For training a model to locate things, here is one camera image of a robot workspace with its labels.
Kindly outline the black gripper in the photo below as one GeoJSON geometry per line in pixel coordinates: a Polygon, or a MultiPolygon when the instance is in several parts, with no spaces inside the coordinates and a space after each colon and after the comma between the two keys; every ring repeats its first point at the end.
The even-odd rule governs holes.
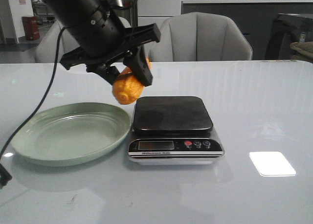
{"type": "Polygon", "coordinates": [[[86,18],[69,16],[60,20],[79,44],[61,57],[60,63],[66,69],[86,64],[87,72],[113,85],[120,72],[111,64],[122,60],[143,86],[152,84],[144,44],[160,41],[160,30],[155,23],[126,28],[114,11],[95,11],[86,18]]]}

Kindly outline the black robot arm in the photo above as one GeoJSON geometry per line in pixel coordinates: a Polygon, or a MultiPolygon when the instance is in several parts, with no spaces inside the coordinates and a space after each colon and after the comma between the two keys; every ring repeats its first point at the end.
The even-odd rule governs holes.
{"type": "Polygon", "coordinates": [[[113,63],[122,60],[142,85],[152,84],[144,44],[160,41],[161,33],[155,23],[126,28],[114,11],[118,6],[108,0],[43,1],[79,44],[61,57],[65,69],[85,64],[87,72],[113,84],[120,74],[113,63]]]}

